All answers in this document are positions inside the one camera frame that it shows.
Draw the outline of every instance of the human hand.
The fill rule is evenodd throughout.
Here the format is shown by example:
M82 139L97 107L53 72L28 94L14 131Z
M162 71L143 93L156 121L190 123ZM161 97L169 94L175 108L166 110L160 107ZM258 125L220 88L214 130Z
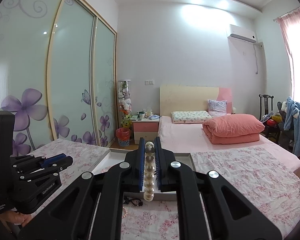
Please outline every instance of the human hand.
M0 214L0 219L12 224L21 224L21 226L24 227L31 221L32 216L9 210Z

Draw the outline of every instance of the trash can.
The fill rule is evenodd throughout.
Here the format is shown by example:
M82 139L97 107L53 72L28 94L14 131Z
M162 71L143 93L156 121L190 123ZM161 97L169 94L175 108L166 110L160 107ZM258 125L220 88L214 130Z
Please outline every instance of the trash can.
M128 146L130 143L131 130L129 128L119 128L115 131L120 146Z

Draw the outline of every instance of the white tray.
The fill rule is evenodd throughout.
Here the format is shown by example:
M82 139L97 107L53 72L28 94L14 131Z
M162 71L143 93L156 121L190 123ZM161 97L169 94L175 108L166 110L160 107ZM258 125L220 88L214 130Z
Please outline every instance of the white tray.
M125 156L128 152L130 152L130 151L110 148L98 160L97 166L93 169L92 173L99 174L99 173L105 172L110 167L112 167L120 162L123 162L125 159ZM193 164L190 153L175 153L174 155L175 155L175 158L177 161L188 165L193 171L195 171L194 164ZM140 192L140 193L125 192L125 195L128 197L137 197L137 198L143 199L144 189L145 189L145 187L143 187L142 192ZM176 192L175 191L164 192L164 193L160 192L155 183L154 200L176 201L177 200Z

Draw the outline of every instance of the wardrobe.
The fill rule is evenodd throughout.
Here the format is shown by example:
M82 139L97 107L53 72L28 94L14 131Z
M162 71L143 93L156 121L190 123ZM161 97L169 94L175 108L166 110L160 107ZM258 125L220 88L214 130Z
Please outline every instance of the wardrobe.
M114 141L115 43L85 0L2 0L0 110L15 114L14 155L58 138Z

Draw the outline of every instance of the pink curtain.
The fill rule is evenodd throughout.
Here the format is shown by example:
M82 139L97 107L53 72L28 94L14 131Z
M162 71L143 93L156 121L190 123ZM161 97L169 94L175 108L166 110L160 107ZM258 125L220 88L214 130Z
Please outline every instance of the pink curtain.
M287 49L289 61L290 61L290 72L291 72L291 97L295 98L295 84L298 82L298 78L295 73L295 60L294 55L296 56L296 50L298 47L296 46L295 35L296 32L292 32L292 29L296 29L300 27L300 8L289 13L284 17L280 17L277 19L277 22L280 25L282 36L284 39L284 43Z

